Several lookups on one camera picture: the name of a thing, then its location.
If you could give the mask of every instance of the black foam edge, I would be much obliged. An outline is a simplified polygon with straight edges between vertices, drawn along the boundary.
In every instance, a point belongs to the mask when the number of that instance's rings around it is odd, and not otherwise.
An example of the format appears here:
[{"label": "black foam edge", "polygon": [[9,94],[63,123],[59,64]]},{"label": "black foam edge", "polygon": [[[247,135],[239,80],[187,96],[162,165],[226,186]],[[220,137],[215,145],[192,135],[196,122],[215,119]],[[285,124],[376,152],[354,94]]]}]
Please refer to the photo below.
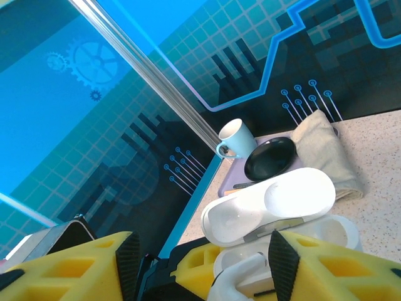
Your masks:
[{"label": "black foam edge", "polygon": [[12,270],[0,274],[0,292],[24,274],[25,272],[22,269]]},{"label": "black foam edge", "polygon": [[277,300],[290,301],[298,271],[299,255],[285,237],[274,230],[268,257]]},{"label": "black foam edge", "polygon": [[115,258],[123,301],[134,301],[140,268],[140,242],[137,233],[131,233],[118,247]]}]

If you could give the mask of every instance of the gear graphic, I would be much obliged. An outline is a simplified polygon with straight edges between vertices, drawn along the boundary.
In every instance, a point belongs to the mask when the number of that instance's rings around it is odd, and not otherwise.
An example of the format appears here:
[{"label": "gear graphic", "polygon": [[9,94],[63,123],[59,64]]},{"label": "gear graphic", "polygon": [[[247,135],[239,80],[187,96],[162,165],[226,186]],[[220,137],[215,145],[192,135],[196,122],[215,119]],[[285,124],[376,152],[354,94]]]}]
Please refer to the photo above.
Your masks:
[{"label": "gear graphic", "polygon": [[67,69],[68,64],[66,58],[57,52],[47,53],[45,59],[49,68],[58,73],[62,73]]},{"label": "gear graphic", "polygon": [[71,74],[85,86],[102,90],[117,84],[119,57],[106,41],[74,40],[67,53]]},{"label": "gear graphic", "polygon": [[90,98],[92,98],[92,100],[98,102],[100,99],[102,99],[102,95],[98,90],[94,90],[94,91],[90,92]]}]

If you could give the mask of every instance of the metal pole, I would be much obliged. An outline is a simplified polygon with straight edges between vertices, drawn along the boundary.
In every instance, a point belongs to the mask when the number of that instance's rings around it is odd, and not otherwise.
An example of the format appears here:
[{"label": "metal pole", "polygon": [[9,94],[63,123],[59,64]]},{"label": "metal pole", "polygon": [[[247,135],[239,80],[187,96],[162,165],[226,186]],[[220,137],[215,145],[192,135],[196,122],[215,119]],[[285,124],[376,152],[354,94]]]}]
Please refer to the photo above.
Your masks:
[{"label": "metal pole", "polygon": [[69,2],[79,10],[162,100],[215,152],[217,144],[220,143],[216,132],[104,9],[94,0],[69,0]]}]

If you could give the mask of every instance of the beige cloth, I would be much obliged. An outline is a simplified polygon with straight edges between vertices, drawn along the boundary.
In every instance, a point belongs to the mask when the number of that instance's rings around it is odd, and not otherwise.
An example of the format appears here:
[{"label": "beige cloth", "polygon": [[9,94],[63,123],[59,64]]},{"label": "beige cloth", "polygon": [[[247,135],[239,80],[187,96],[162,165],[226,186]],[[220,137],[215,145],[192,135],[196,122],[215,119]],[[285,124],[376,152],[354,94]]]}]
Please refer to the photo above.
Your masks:
[{"label": "beige cloth", "polygon": [[305,118],[291,134],[291,139],[304,166],[320,169],[333,181],[336,200],[362,198],[362,184],[321,110]]}]

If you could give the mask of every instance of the speckled countertop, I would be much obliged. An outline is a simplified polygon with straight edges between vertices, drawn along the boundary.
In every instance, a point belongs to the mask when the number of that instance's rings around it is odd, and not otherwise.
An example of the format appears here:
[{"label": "speckled countertop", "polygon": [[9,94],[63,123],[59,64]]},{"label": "speckled countertop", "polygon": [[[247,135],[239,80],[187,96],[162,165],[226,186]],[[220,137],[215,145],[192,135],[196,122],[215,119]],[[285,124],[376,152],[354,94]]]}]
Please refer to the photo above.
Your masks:
[{"label": "speckled countertop", "polygon": [[[338,202],[330,213],[357,225],[364,252],[401,262],[401,110],[337,122],[335,127],[365,196]],[[227,159],[221,164],[179,243],[204,236],[202,210],[218,198],[230,165]]]}]

